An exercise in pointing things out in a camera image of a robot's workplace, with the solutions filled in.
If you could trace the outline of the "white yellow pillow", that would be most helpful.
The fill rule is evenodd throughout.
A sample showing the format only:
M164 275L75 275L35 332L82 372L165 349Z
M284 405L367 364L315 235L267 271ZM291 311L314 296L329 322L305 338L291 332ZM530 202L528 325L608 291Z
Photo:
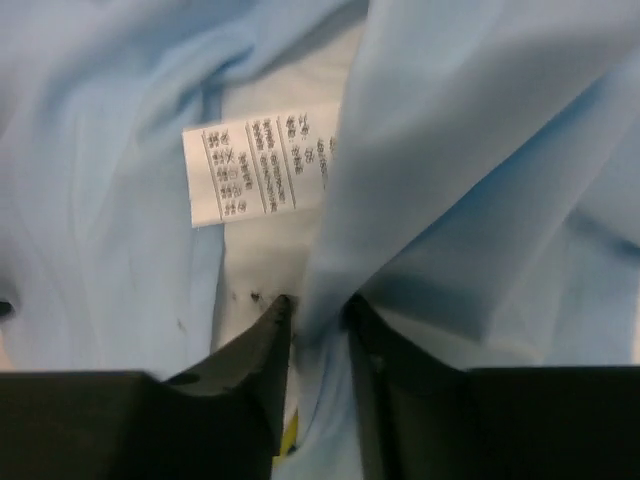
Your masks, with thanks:
M193 224L223 230L215 347L303 290L358 45L347 33L285 54L224 95L218 123L183 135Z

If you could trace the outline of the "blue green pillowcase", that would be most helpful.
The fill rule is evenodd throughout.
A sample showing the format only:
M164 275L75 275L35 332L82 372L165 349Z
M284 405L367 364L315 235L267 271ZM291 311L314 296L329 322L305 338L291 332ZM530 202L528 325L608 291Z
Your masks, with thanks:
M182 133L328 103L311 209L194 227ZM296 296L293 453L359 479L354 293L457 368L639 360L635 1L5 1L1 365L168 378Z

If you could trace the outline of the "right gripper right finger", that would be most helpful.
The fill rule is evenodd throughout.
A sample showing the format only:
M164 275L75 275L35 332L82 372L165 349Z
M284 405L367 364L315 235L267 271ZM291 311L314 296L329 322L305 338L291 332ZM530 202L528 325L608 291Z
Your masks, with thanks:
M458 370L344 308L367 479L635 479L635 366Z

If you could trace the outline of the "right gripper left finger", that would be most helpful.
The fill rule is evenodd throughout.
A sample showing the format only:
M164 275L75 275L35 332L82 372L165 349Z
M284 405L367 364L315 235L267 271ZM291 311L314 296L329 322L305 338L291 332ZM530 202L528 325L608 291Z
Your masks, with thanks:
M284 429L293 302L167 379L142 371L1 377L5 479L267 479Z

